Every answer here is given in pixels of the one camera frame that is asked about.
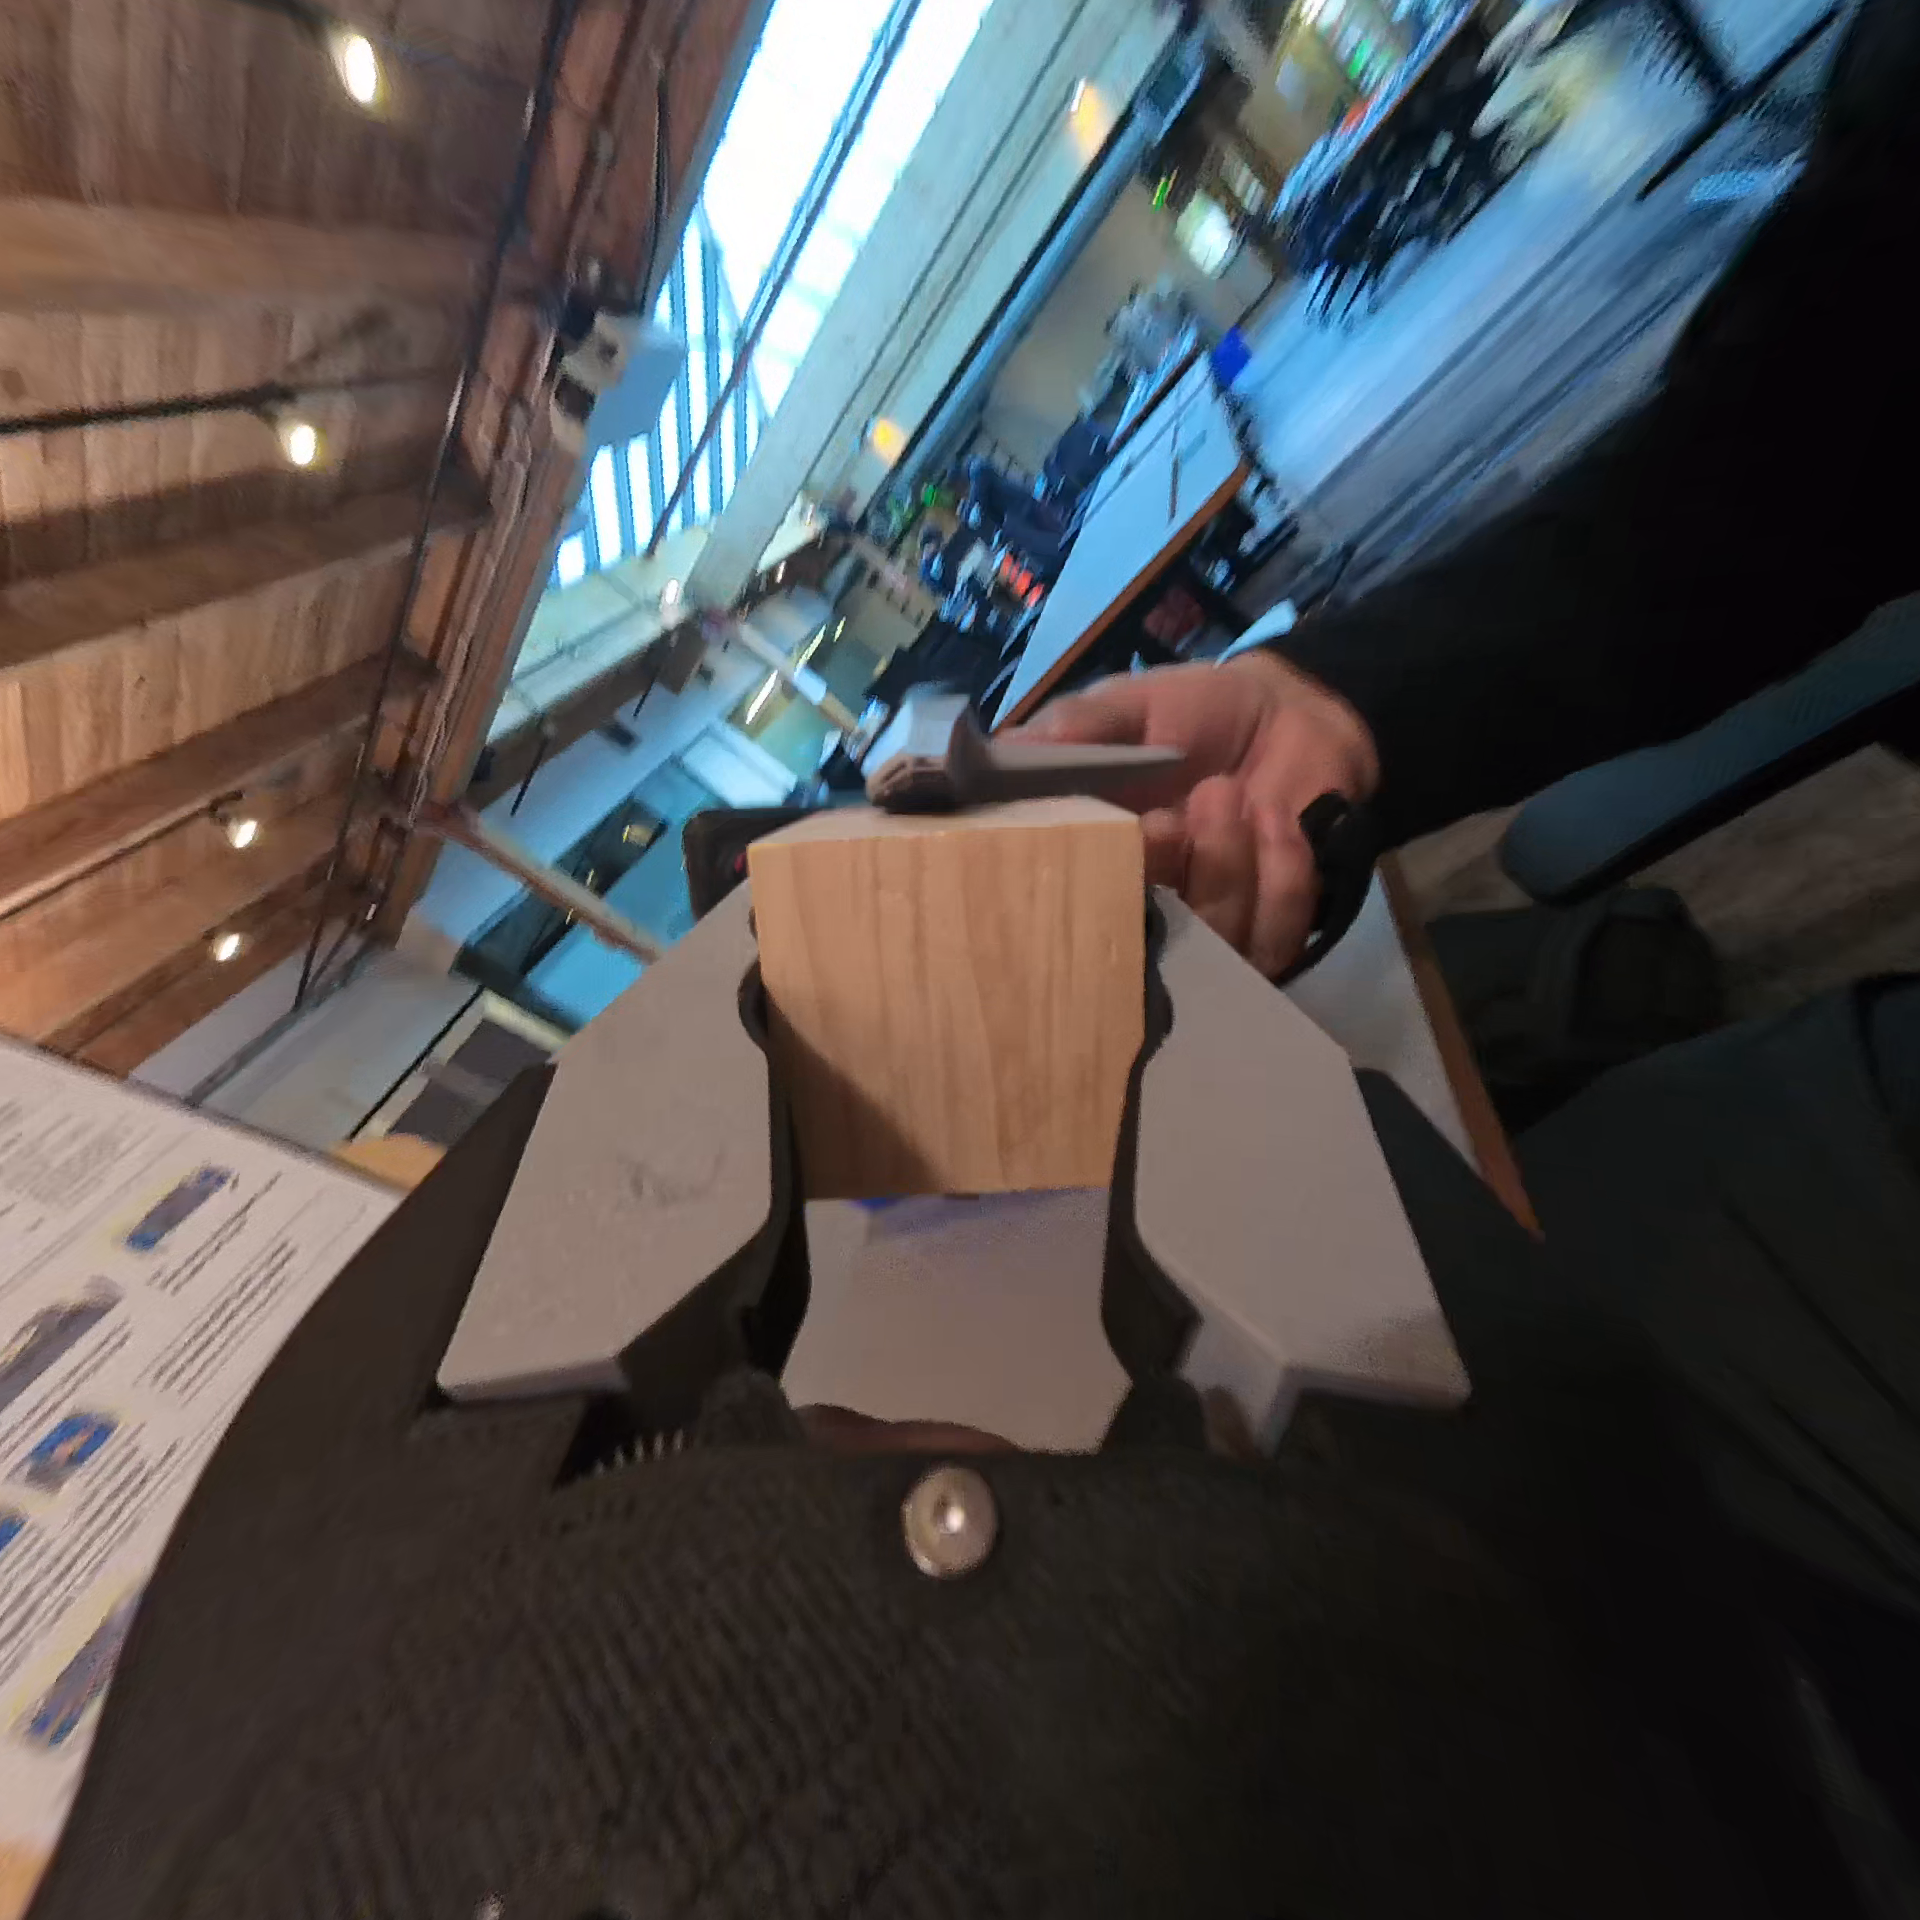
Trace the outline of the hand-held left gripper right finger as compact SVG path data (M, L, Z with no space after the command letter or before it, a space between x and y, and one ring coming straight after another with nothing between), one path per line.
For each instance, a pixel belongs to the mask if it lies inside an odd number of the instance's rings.
M1264 1451L1312 1393L1468 1400L1363 1070L1165 888L1108 1184L1108 1352L1128 1387L1219 1393Z

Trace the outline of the person's right hand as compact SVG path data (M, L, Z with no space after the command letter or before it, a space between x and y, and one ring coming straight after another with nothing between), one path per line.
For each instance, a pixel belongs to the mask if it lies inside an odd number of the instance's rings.
M1304 813L1378 788L1363 713L1275 651L1102 679L1008 737L1180 754L1126 788L1147 882L1180 894L1264 979L1304 961L1321 900Z

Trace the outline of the person's right forearm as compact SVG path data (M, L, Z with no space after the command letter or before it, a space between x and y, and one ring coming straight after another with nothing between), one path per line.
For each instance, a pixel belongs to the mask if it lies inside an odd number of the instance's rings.
M1282 657L1378 740L1388 852L1701 731L1920 585L1920 6L1854 8L1804 175L1662 385Z

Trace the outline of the large wooden cube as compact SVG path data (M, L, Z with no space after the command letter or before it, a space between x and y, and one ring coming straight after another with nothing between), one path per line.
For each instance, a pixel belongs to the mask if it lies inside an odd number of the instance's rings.
M1111 800L815 813L749 852L806 1200L1108 1191L1147 1042Z

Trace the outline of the printed instruction sheet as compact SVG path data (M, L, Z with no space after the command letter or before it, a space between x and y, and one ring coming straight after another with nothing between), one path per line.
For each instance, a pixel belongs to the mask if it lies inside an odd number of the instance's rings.
M23 1913L165 1534L397 1191L0 1046L0 1862Z

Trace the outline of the person's dark clothing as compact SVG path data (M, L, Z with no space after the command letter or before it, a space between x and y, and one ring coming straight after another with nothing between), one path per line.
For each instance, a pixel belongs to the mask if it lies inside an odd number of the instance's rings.
M1553 1263L1675 1374L1854 1913L1917 1913L1917 967L1733 1024L1667 888L1446 913L1432 951Z

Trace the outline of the black office chair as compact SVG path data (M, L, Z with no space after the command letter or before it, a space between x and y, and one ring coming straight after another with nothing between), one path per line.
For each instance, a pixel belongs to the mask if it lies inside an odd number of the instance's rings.
M1500 833L1500 876L1588 903L1860 747L1917 760L1917 723L1920 597L1897 597L1709 726L1540 788Z

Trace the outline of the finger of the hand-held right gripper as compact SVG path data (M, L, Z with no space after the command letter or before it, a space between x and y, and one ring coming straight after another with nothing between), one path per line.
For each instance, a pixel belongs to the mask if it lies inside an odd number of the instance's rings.
M1108 800L1180 767L1180 747L962 737L962 808Z
M992 737L957 688L912 688L866 754L878 813L962 813L992 798Z

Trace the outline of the white long table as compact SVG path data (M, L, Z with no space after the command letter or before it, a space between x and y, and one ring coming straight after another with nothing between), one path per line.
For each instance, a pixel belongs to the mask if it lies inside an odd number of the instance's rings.
M1247 471L1247 429L1214 364L1199 354L1094 488L992 726L1008 731L1040 713L1141 591L1235 501Z

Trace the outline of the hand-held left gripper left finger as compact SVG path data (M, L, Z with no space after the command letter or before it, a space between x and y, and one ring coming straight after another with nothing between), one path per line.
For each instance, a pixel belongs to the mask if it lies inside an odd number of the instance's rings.
M435 1381L454 1406L624 1400L641 1426L687 1426L727 1369L787 1369L806 1297L738 888L555 1053Z

